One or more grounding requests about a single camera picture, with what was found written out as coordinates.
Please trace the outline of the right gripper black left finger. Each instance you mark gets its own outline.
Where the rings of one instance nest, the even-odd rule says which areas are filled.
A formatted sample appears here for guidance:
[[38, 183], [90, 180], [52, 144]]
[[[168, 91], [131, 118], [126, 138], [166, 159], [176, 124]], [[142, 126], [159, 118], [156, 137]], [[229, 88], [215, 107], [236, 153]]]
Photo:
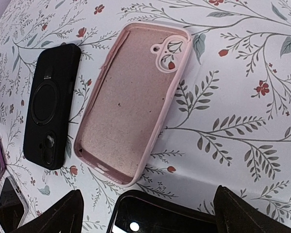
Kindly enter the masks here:
[[84, 201], [79, 189], [71, 190], [42, 215], [13, 230], [14, 233], [80, 233]]

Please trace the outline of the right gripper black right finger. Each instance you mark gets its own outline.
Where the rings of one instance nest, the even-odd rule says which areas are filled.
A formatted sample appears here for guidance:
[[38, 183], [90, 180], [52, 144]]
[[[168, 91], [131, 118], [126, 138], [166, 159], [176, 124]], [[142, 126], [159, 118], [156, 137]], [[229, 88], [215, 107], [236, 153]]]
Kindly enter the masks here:
[[291, 228], [259, 212], [227, 187], [217, 187], [213, 204], [219, 233], [291, 233]]

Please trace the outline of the black phone case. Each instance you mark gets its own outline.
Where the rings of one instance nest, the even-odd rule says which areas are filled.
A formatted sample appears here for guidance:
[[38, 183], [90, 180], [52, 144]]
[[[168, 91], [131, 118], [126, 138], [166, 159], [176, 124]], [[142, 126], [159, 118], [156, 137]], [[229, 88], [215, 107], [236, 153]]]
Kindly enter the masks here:
[[64, 44], [40, 53], [30, 92], [23, 153], [49, 170], [65, 160], [68, 122], [81, 49]]

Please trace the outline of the pink phone case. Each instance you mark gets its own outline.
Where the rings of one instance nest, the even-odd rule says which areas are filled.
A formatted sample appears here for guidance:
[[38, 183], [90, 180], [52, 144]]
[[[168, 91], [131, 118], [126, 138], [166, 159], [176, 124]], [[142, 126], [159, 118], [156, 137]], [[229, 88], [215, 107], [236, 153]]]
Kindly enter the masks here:
[[85, 164], [123, 187], [143, 172], [192, 48], [183, 28], [131, 22], [93, 87], [75, 138]]

